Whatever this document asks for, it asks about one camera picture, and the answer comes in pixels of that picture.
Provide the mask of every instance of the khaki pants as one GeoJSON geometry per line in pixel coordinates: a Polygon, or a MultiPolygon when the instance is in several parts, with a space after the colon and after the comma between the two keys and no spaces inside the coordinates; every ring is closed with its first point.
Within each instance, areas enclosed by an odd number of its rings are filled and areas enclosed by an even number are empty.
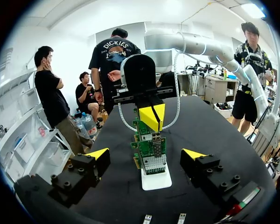
{"type": "Polygon", "coordinates": [[[89,148],[92,147],[92,140],[86,139],[82,135],[80,129],[77,127],[70,115],[56,125],[56,127],[65,137],[75,155],[78,153],[84,154],[82,144],[88,146],[89,148]]]}

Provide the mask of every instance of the man's hand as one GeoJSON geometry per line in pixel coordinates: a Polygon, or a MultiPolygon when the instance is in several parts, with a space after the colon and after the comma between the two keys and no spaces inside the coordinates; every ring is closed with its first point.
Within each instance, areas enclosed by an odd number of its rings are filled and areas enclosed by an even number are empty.
{"type": "Polygon", "coordinates": [[[49,63],[45,63],[44,66],[43,66],[43,69],[52,72],[52,67],[51,67],[51,65],[49,63]]]}
{"type": "Polygon", "coordinates": [[[103,94],[102,94],[102,92],[95,92],[95,93],[94,93],[94,97],[95,97],[95,99],[96,99],[99,103],[102,103],[102,102],[103,102],[103,94]]]}
{"type": "Polygon", "coordinates": [[[91,90],[91,87],[90,86],[87,86],[86,89],[85,89],[85,92],[88,92],[91,90]]]}
{"type": "Polygon", "coordinates": [[[119,70],[113,70],[108,73],[108,78],[112,81],[115,82],[117,80],[120,80],[120,71],[119,70]]]}

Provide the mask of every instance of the ceiling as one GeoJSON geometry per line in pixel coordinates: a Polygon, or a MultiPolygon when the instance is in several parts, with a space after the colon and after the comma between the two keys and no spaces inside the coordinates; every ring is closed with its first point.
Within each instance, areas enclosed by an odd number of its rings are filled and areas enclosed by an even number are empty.
{"type": "Polygon", "coordinates": [[[253,22],[261,38],[273,49],[267,25],[251,18],[241,8],[249,0],[42,0],[22,20],[22,26],[41,26],[88,37],[120,25],[153,21],[181,23],[192,21],[207,24],[213,31],[224,33],[240,41],[245,37],[240,24],[253,22]],[[207,3],[213,2],[195,14],[207,3]]]}

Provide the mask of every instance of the man in patterned shirt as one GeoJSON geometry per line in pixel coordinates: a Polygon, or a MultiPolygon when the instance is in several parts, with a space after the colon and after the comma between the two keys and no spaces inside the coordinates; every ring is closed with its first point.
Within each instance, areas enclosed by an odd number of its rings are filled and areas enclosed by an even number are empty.
{"type": "MultiPolygon", "coordinates": [[[[266,81],[273,82],[275,77],[270,72],[272,70],[271,62],[266,53],[258,45],[259,31],[251,22],[243,23],[242,30],[247,40],[238,46],[234,58],[242,67],[250,64],[256,72],[262,87],[265,88],[266,81]]],[[[241,119],[245,116],[240,130],[243,135],[248,131],[250,123],[253,124],[256,121],[257,109],[251,93],[250,84],[239,85],[232,115],[234,117],[232,124],[237,129],[239,128],[241,119]]]]}

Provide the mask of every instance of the black hair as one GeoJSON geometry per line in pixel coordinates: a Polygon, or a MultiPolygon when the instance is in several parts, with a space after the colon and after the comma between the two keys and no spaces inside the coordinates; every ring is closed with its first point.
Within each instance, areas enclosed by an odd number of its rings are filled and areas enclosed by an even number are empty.
{"type": "Polygon", "coordinates": [[[82,81],[82,78],[84,78],[85,75],[89,75],[89,73],[86,72],[86,71],[83,72],[83,73],[80,75],[80,77],[79,77],[80,81],[82,81]]]}
{"type": "Polygon", "coordinates": [[[41,48],[39,48],[34,55],[35,66],[36,67],[40,66],[42,63],[42,59],[44,57],[47,58],[50,52],[53,52],[53,49],[51,47],[42,46],[41,48]]]}
{"type": "Polygon", "coordinates": [[[242,23],[242,30],[243,30],[244,33],[247,30],[248,32],[253,33],[253,34],[257,34],[257,36],[259,36],[259,30],[251,22],[242,23]]]}
{"type": "Polygon", "coordinates": [[[127,31],[122,28],[116,28],[112,32],[112,36],[120,36],[121,38],[127,38],[127,31]]]}

